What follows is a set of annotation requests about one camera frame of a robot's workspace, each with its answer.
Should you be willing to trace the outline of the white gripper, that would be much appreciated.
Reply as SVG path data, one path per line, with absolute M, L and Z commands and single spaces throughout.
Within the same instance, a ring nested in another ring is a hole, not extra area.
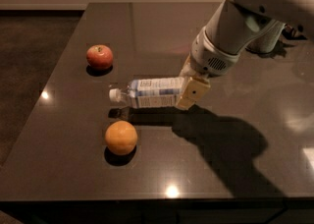
M 208 80 L 193 77 L 195 72 L 200 75 L 209 75 L 210 77 L 225 75 L 238 61 L 239 55 L 239 52 L 230 53 L 219 49 L 208 38 L 206 29 L 202 28 L 192 42 L 190 57 L 186 57 L 179 73 L 183 83 L 176 107 L 181 110 L 188 110 L 210 89 Z

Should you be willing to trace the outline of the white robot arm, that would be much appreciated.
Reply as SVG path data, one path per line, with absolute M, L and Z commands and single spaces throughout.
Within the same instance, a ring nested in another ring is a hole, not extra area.
M 176 107 L 189 109 L 206 94 L 209 79 L 225 74 L 247 45 L 277 39 L 285 25 L 313 39 L 314 0 L 224 0 L 192 42 Z

